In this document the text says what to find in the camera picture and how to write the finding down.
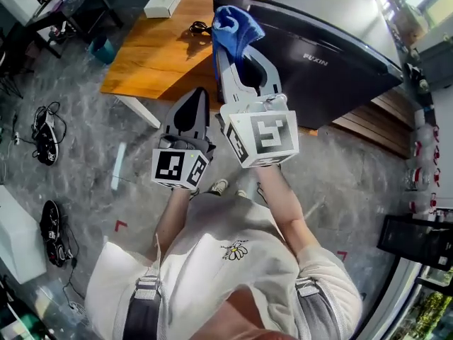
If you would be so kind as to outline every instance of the concrete floor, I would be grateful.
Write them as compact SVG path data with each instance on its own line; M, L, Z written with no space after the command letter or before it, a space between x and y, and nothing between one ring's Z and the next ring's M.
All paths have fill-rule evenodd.
M126 26L109 35L114 46L120 46L137 12L122 11ZM170 194L169 189L150 179L151 151L161 132L149 127L113 96L99 93L108 67L90 56L82 42L70 42L61 59L43 51L34 70L20 84L23 100L0 98L4 127L11 126L17 112L16 130L21 137L30 138L35 110L58 101L59 114L67 123L67 135L59 146L59 159L51 167L34 159L34 146L24 142L12 144L8 155L9 140L5 138L0 144L0 159L4 158L6 164L5 184L38 221L46 200L60 205L80 246L73 282L85 294L106 238L127 250L143 251L149 246ZM159 120L164 119L167 105L150 100L142 103ZM62 126L57 122L57 135L61 134ZM252 173L240 169L214 118L209 136L217 151L200 189L206 190L223 177L233 184L230 193L242 188L258 200ZM113 190L110 184L121 142L127 148L119 186ZM345 266L359 291L366 295L366 313L393 261L391 254L375 246L385 214L401 213L399 184L404 163L331 127L320 129L318 137L301 134L299 144L300 154L284 163L282 171L322 245L335 254L347 252ZM4 165L0 161L0 178L3 175ZM127 228L115 232L117 220L126 222ZM4 273L7 270L1 265L0 274ZM95 339L89 325L69 309L64 298L62 286L70 273L69 266L57 268L49 264L45 275L22 286L11 285L55 330L57 338ZM83 304L75 293L68 292L71 300Z

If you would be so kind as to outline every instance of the flower print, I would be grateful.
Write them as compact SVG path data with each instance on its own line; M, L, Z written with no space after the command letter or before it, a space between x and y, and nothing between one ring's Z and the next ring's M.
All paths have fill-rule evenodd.
M234 261L235 259L239 260L244 257L248 253L247 248L242 245L244 242L247 241L236 241L231 246L222 247L226 249L226 253L223 258Z

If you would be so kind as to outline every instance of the red tape mark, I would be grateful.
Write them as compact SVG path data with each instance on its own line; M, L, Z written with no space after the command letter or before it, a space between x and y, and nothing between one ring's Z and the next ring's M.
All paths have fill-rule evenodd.
M118 228L120 227L120 225L124 226L124 227L127 227L127 223L124 223L122 222L121 220L117 220L116 221L116 224L115 224L115 232L118 231Z
M345 261L346 256L348 255L347 252L343 252L343 251L337 251L337 254L340 254L340 256L343 256L343 259L341 260L342 262Z

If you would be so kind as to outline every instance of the blue cloth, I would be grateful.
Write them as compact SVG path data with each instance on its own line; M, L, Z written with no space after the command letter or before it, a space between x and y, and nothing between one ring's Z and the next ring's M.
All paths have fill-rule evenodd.
M220 45L234 58L237 69L242 70L243 51L265 35L263 29L249 13L235 6L220 6L212 23L212 49L214 59ZM217 78L217 65L214 64Z

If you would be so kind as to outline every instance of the person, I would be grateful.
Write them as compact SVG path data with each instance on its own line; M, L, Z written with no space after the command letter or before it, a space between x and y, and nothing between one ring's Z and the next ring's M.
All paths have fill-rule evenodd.
M311 233L280 170L254 170L268 208L241 191L222 195L228 186L224 179L192 200L190 191L174 189L148 253L152 264L106 244L86 296L86 313L100 337L352 336L362 301L343 264ZM156 279L154 302L146 296L137 299L143 291L138 284L147 284L150 268ZM134 304L144 307L133 310Z

